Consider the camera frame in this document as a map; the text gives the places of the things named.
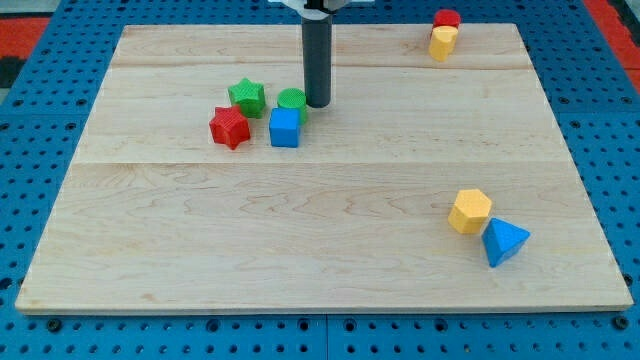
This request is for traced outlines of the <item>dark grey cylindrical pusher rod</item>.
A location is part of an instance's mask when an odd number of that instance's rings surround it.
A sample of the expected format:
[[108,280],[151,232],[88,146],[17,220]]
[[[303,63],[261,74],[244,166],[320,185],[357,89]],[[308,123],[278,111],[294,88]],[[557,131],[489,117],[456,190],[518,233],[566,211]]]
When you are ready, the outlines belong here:
[[306,103],[324,108],[331,101],[332,16],[301,22]]

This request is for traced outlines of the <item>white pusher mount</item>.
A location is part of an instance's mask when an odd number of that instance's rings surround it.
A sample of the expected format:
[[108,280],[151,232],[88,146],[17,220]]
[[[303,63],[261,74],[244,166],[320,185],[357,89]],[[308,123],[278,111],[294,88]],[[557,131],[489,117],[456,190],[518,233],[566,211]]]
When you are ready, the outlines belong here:
[[269,0],[281,4],[307,20],[323,20],[349,6],[372,6],[374,0]]

